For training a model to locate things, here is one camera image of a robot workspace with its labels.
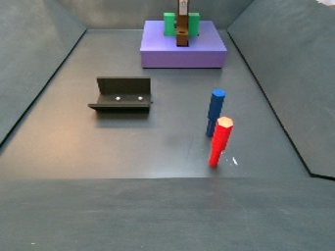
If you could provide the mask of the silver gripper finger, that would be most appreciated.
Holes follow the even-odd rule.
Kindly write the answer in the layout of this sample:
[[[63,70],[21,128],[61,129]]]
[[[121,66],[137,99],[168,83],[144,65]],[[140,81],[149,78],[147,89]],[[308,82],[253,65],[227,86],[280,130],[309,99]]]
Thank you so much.
[[[188,14],[188,0],[177,0],[177,14],[187,16]]]

